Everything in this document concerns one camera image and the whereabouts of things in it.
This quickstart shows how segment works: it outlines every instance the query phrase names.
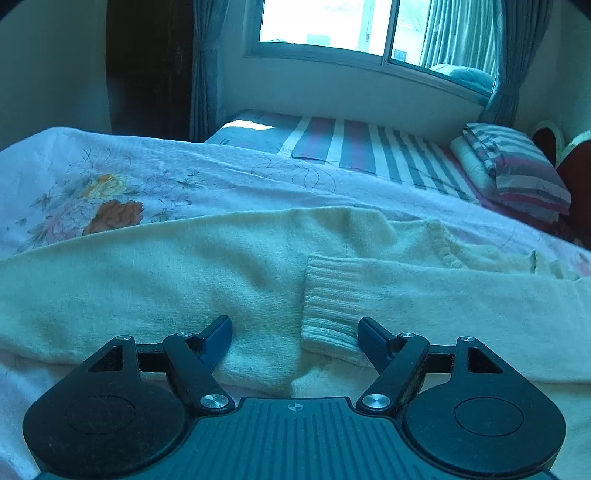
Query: dark doorway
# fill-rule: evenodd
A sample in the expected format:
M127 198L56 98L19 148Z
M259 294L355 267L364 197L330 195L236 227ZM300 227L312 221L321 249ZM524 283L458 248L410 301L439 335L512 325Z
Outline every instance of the dark doorway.
M109 0L106 72L115 135L189 139L192 0Z

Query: sweater sleeve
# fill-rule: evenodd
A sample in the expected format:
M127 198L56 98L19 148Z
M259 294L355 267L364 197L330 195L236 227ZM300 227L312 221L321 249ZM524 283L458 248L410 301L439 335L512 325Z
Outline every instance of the sweater sleeve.
M591 381L591 278L419 267L312 255L303 348L370 367L357 325L373 317L394 335L455 345L469 335L532 380Z

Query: curtain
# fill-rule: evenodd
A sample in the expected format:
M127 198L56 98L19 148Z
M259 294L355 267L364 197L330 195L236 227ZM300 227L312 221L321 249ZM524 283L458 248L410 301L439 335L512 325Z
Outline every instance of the curtain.
M493 0L431 0L419 65L496 73Z
M553 0L495 0L498 72L481 122L513 126L519 89L548 28L553 3Z
M221 78L217 47L228 11L228 0L193 0L193 91L189 138L208 139L220 119Z

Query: wall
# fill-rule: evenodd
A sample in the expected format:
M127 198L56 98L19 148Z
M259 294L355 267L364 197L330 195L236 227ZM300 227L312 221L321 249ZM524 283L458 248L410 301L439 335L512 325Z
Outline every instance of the wall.
M591 21L570 2L564 3L558 76L548 96L548 119L570 142L591 129Z
M547 119L547 98L557 78L561 54L564 4L570 6L567 0L554 0L548 30L519 93L515 127L526 133L530 133L537 123Z
M24 0L0 21L0 149L68 126L111 131L106 0Z
M539 98L554 81L560 44L560 2L530 75L522 88L517 126L541 119ZM232 0L222 34L220 57L225 110L245 108L277 113L344 117L374 122L422 135L442 144L477 120L482 107L451 93L369 70L334 64L244 58L246 0Z

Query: window sill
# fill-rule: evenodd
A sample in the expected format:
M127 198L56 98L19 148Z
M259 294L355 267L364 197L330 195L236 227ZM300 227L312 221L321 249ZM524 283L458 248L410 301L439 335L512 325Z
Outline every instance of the window sill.
M487 104L491 96L490 93L477 91L461 85L440 73L429 72L420 67L414 67L413 65L396 60L383 63L382 57L355 50L293 43L257 42L247 46L244 56L318 61L322 63L332 63L347 67L372 70L410 80L412 82L421 83L482 106Z

